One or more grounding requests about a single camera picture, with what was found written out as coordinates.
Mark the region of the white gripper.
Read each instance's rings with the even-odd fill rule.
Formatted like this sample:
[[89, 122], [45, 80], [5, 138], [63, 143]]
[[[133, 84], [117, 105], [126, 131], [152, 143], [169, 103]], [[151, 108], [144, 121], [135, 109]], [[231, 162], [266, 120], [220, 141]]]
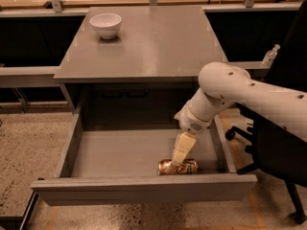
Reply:
[[172, 164], [178, 167], [196, 143], [194, 134], [203, 133], [209, 128], [211, 121], [203, 121], [196, 117], [188, 104], [175, 115], [175, 119], [178, 121], [179, 127], [185, 131], [177, 137], [172, 154]]

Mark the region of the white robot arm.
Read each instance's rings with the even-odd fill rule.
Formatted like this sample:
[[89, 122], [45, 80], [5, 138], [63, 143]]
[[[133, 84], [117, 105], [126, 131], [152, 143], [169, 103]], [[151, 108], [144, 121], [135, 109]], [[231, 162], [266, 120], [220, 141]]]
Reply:
[[213, 118], [241, 104], [294, 136], [307, 141], [307, 93], [253, 80], [240, 67], [211, 62], [202, 67], [199, 89], [175, 115], [183, 130], [176, 140], [172, 164], [180, 166]]

